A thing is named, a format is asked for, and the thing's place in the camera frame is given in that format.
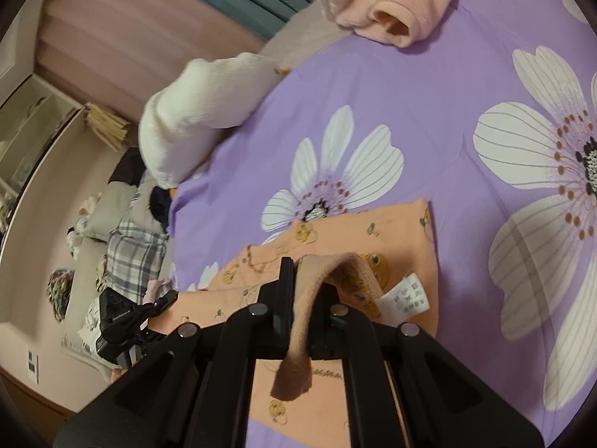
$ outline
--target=dark cloth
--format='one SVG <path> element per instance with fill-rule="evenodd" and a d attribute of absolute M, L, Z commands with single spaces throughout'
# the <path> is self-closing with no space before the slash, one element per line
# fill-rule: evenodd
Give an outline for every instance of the dark cloth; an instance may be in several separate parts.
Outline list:
<path fill-rule="evenodd" d="M 139 148 L 129 148 L 118 162 L 108 183 L 124 182 L 138 187 L 143 172 L 145 172 L 145 163 L 143 163 Z"/>
<path fill-rule="evenodd" d="M 163 232 L 168 229 L 168 214 L 172 199 L 168 190 L 154 187 L 149 196 L 149 210 L 153 218 L 162 224 Z"/>

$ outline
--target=flower center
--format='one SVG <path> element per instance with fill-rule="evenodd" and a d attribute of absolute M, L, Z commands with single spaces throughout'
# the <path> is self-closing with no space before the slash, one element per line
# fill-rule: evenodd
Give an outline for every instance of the flower center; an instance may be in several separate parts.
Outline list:
<path fill-rule="evenodd" d="M 597 192 L 597 143 L 593 137 L 584 144 L 583 151 L 585 156 L 576 152 L 576 159 L 584 166 L 587 194 L 591 195 Z"/>
<path fill-rule="evenodd" d="M 313 207 L 311 207 L 311 209 L 307 210 L 304 213 L 303 220 L 310 221 L 311 219 L 323 218 L 328 215 L 328 212 L 329 212 L 329 207 L 325 203 L 325 200 L 321 199 L 319 202 L 314 204 Z"/>

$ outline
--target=shelf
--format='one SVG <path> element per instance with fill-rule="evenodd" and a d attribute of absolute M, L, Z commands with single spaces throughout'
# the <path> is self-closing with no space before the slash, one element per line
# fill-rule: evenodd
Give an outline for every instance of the shelf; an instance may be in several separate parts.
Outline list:
<path fill-rule="evenodd" d="M 7 143 L 0 155 L 0 179 L 15 192 L 23 188 L 44 146 L 71 110 L 61 106 L 59 99 L 51 94 L 31 111 L 9 143 L 0 142 L 0 145 Z"/>
<path fill-rule="evenodd" d="M 17 259 L 23 252 L 23 240 L 32 217 L 38 213 L 38 204 L 43 200 L 47 187 L 52 186 L 55 170 L 86 128 L 84 112 L 79 110 L 58 136 L 51 140 L 48 150 L 42 153 L 39 163 L 19 194 L 0 249 L 0 322 L 10 320 L 14 291 L 13 266 L 19 263 Z"/>
<path fill-rule="evenodd" d="M 64 116 L 70 109 L 81 105 L 39 78 L 29 76 L 13 95 L 0 107 L 0 156 L 3 154 L 1 143 L 10 143 L 49 96 L 54 96 L 58 112 Z"/>

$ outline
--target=fabric strap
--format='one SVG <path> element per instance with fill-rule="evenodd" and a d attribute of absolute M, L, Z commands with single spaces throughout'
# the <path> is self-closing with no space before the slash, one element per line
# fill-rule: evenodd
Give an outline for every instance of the fabric strap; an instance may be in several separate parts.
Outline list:
<path fill-rule="evenodd" d="M 327 278 L 332 280 L 342 298 L 352 299 L 353 305 L 370 319 L 380 317 L 373 300 L 383 292 L 366 261 L 356 252 L 303 256 L 296 277 L 294 322 L 288 352 L 276 372 L 271 391 L 271 396 L 281 401 L 293 401 L 311 388 L 311 359 L 306 351 L 309 320 L 319 288 Z"/>

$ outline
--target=white stuffed animal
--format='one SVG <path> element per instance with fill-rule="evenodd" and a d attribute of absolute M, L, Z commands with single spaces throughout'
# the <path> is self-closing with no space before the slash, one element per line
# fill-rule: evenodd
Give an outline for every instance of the white stuffed animal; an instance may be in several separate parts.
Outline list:
<path fill-rule="evenodd" d="M 66 245 L 68 246 L 71 256 L 75 261 L 79 257 L 79 249 L 81 248 L 85 230 L 89 224 L 89 218 L 96 209 L 100 198 L 101 193 L 98 193 L 97 195 L 92 195 L 83 201 L 79 209 L 79 219 L 77 220 L 75 227 L 71 227 L 66 234 Z"/>
<path fill-rule="evenodd" d="M 66 245 L 69 247 L 69 251 L 71 252 L 71 256 L 76 261 L 79 257 L 79 249 L 81 248 L 81 244 L 83 243 L 83 236 L 80 236 L 75 231 L 74 227 L 69 229 L 69 233 L 66 235 Z"/>

